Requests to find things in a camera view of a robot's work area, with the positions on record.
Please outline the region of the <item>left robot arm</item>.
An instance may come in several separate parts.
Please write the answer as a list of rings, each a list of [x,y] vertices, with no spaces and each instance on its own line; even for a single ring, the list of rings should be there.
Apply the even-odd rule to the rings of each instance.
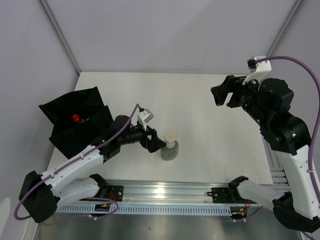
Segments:
[[[43,223],[61,206],[78,200],[104,200],[108,195],[108,183],[99,174],[91,174],[75,184],[73,180],[113,158],[123,145],[135,143],[150,153],[166,146],[155,129],[142,123],[133,126],[129,116],[117,116],[105,132],[65,163],[40,174],[34,170],[29,172],[18,196],[18,206],[28,212],[27,219]]]

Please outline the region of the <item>red dish soap bottle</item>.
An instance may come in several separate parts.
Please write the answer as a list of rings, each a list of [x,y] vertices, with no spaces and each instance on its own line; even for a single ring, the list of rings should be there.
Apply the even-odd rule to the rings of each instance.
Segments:
[[[81,117],[79,114],[73,114],[72,115],[72,121],[76,124],[82,124],[84,123],[86,120]]]

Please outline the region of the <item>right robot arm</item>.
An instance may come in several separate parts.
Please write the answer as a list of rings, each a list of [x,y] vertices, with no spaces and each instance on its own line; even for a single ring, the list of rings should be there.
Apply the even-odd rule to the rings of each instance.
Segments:
[[[264,140],[275,152],[290,190],[278,193],[239,176],[228,184],[234,203],[250,200],[272,211],[286,228],[313,233],[320,227],[320,202],[313,189],[308,165],[311,136],[305,122],[290,113],[294,93],[281,79],[261,82],[229,75],[211,88],[217,106],[242,108],[259,126]]]

